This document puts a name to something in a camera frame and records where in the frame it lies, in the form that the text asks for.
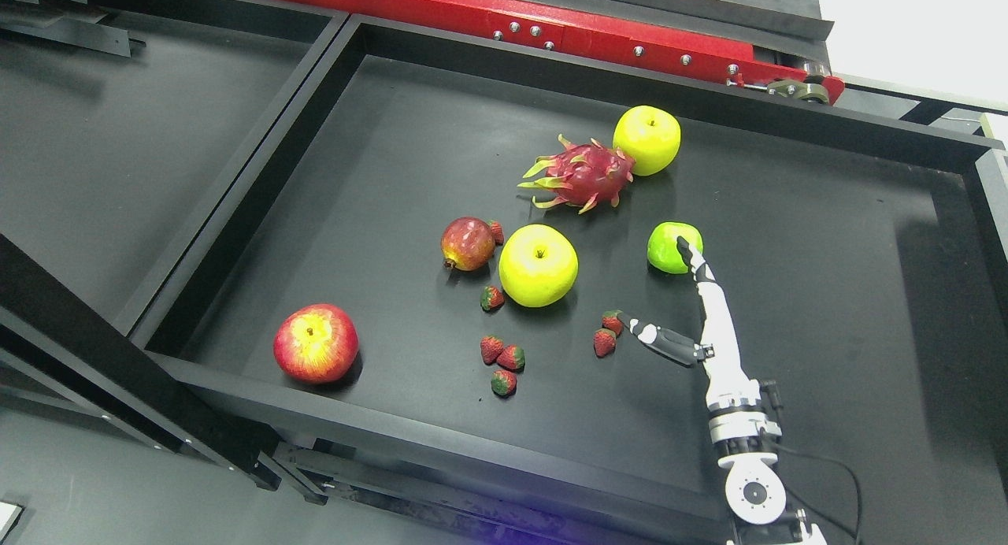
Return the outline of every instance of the black metal bracket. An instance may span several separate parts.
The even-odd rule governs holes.
[[[260,488],[277,488],[281,474],[260,460],[279,442],[270,427],[205,404],[3,234],[0,269],[0,355],[7,366],[100,410],[144,443],[171,451],[187,445]]]

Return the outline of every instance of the black frame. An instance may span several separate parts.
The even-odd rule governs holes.
[[[95,1],[120,8],[136,3]],[[249,16],[265,16],[266,20],[251,20],[258,24],[246,30],[295,38],[305,34],[298,27],[286,29],[273,21],[296,11],[283,4],[263,9],[243,0],[212,0],[219,4],[214,7],[228,10],[215,13],[195,9],[192,2],[200,0],[148,1],[149,5],[134,7],[216,26],[238,26],[232,18],[244,8]],[[172,14],[177,7],[188,9]],[[307,18],[318,19],[318,15]],[[102,321],[13,244],[0,240],[4,268],[0,340],[6,352],[0,355],[13,356],[7,359],[12,368],[46,381],[48,387],[80,405],[108,413],[146,444],[178,451],[193,441],[205,456],[238,467],[260,486],[275,488],[282,476],[296,481],[295,487],[316,501],[324,500],[323,493],[291,466],[296,462],[284,465],[270,458],[282,448],[276,432],[229,418],[228,413],[356,448],[381,448],[385,453],[410,456],[427,468],[453,472],[461,486],[509,480],[500,491],[503,497],[517,498],[520,492],[522,499],[536,507],[598,523],[609,528],[606,531],[627,531],[659,541],[715,542],[726,520],[724,506],[716,498],[677,495],[647,481],[614,476],[600,468],[342,402],[320,402],[286,388],[242,381],[157,354],[158,345],[186,336],[196,325],[199,312],[173,307],[200,307],[212,300],[227,275],[229,261],[240,252],[236,247],[256,230],[254,222],[242,217],[243,209],[261,208],[275,199],[274,182],[290,174],[365,54],[610,103],[633,104],[635,94],[660,86],[662,90],[654,92],[665,100],[655,105],[674,101],[684,117],[956,172],[968,184],[995,294],[1008,319],[1008,222],[995,215],[1008,207],[1008,189],[999,185],[998,165],[990,168],[978,163],[984,154],[1001,147],[993,140],[385,20],[356,16],[344,24],[342,15],[325,20],[323,33],[270,105],[268,117],[257,123],[236,151],[229,171],[237,176],[216,186],[223,197],[207,203],[187,221],[193,239],[176,244],[175,254],[159,261],[143,293],[130,301],[129,310],[116,322]],[[1004,169],[1004,154],[994,155]],[[18,268],[11,271],[15,264]],[[25,287],[28,279],[35,280],[33,289]],[[69,315],[76,328],[54,322],[53,308]],[[143,359],[137,347],[148,348],[150,359]],[[122,376],[122,363],[133,359],[141,362],[142,369]],[[161,397],[153,397],[162,390]]]
[[[242,381],[158,354],[161,349],[170,354],[177,348],[172,347],[172,340],[184,339],[197,325],[202,309],[228,275],[237,248],[256,230],[258,220],[249,220],[245,214],[263,209],[263,205],[268,209],[275,199],[282,185],[277,181],[290,175],[366,54],[609,103],[629,105],[634,103],[635,94],[661,94],[655,105],[674,104],[683,117],[956,172],[967,179],[977,172],[976,161],[982,155],[1000,147],[991,139],[928,126],[774,100],[688,79],[376,18],[351,17],[250,160],[233,192],[225,196],[195,241],[188,257],[166,280],[161,297],[148,308],[132,339],[146,347],[152,359],[217,409],[357,449],[380,449],[385,455],[410,457],[424,468],[452,472],[461,488],[479,487],[478,481],[505,480],[508,483],[500,491],[502,496],[521,491],[522,500],[537,508],[586,523],[599,521],[602,515],[605,521],[599,523],[606,528],[659,541],[716,542],[726,520],[720,500],[676,493],[647,481],[489,443],[339,401],[321,402],[312,395]],[[987,201],[1001,200],[999,193],[995,187],[971,190],[978,218],[989,220],[989,229],[1003,237],[1003,223],[999,226],[990,218]],[[1003,244],[988,240],[985,247],[988,262],[994,268],[1004,266]],[[1004,289],[997,293],[1004,303]],[[670,526],[689,529],[681,533]]]
[[[346,20],[346,13],[262,0],[89,0],[115,10],[253,32],[311,43],[287,83],[232,155],[208,197],[184,223],[188,237],[170,244],[114,322],[106,322],[50,273],[0,234],[0,363],[20,397],[46,408],[97,417],[158,450],[210,459],[276,490],[287,480],[308,502],[322,491],[296,470],[271,458],[280,437],[254,420],[230,417],[199,400],[151,363],[124,333],[136,323],[172,265],[182,257],[230,179],[257,149],[285,110],[301,80]]]

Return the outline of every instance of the red apple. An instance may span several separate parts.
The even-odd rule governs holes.
[[[273,337],[273,356],[280,369],[307,384],[341,379],[357,358],[357,329],[336,305],[299,308]]]

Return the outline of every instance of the cable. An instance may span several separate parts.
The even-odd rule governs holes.
[[[861,541],[861,517],[862,517],[862,513],[863,513],[863,505],[862,505],[862,500],[861,500],[861,482],[858,481],[857,473],[854,473],[854,470],[850,466],[848,466],[844,462],[841,462],[840,460],[837,460],[836,458],[830,458],[829,456],[821,456],[818,454],[810,454],[810,453],[807,453],[807,452],[801,452],[801,451],[794,450],[792,448],[786,447],[785,445],[782,445],[780,443],[777,443],[777,442],[773,441],[769,437],[769,434],[766,432],[766,430],[761,429],[760,430],[760,435],[761,435],[761,438],[763,438],[764,442],[766,442],[767,444],[771,445],[772,447],[774,447],[775,449],[777,449],[777,450],[779,450],[781,452],[786,452],[787,454],[791,454],[793,456],[798,456],[798,457],[801,457],[801,458],[810,458],[810,459],[813,459],[813,460],[822,460],[824,462],[831,462],[831,463],[836,464],[836,465],[840,466],[841,468],[847,470],[847,473],[851,474],[851,480],[854,481],[854,493],[855,493],[855,496],[857,498],[857,505],[858,505],[858,513],[857,513],[857,518],[855,519],[854,531],[851,531],[850,528],[846,526],[846,524],[840,523],[838,520],[834,519],[832,516],[828,516],[828,515],[824,514],[823,512],[816,510],[815,508],[812,508],[811,506],[808,505],[807,502],[805,502],[804,500],[802,500],[801,497],[799,497],[796,494],[794,494],[793,491],[786,490],[786,489],[785,489],[785,491],[788,492],[792,497],[794,497],[795,500],[797,500],[798,502],[802,503],[802,505],[804,505],[806,508],[808,508],[812,512],[818,514],[824,520],[828,521],[829,523],[832,523],[833,525],[837,526],[842,531],[844,531],[845,533],[847,533],[848,535],[850,535],[854,539],[854,545],[863,545],[862,541]]]
[[[804,507],[806,510],[809,510],[810,512],[816,514],[818,517],[823,518],[824,520],[828,521],[829,523],[832,523],[833,525],[835,525],[838,528],[840,528],[840,530],[843,531],[844,533],[846,533],[851,539],[856,539],[857,538],[857,534],[855,533],[855,531],[853,529],[851,529],[850,526],[848,526],[847,524],[845,524],[842,521],[838,520],[837,518],[831,516],[830,514],[827,514],[826,512],[824,512],[822,510],[818,510],[817,508],[815,508],[814,506],[812,506],[810,503],[808,503],[807,501],[805,501],[804,498],[798,496],[798,494],[796,492],[794,492],[793,490],[791,490],[791,489],[789,489],[787,487],[784,487],[784,492],[786,492],[791,498],[793,498],[795,502],[801,504],[801,506]],[[861,540],[861,545],[865,545],[865,541],[864,540]]]

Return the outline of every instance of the yellow apple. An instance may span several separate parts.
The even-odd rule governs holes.
[[[679,153],[679,122],[655,107],[633,107],[624,112],[613,132],[613,146],[634,158],[634,175],[654,175]]]
[[[557,230],[522,226],[504,243],[497,271],[515,303],[545,307],[560,300],[578,278],[578,254]]]

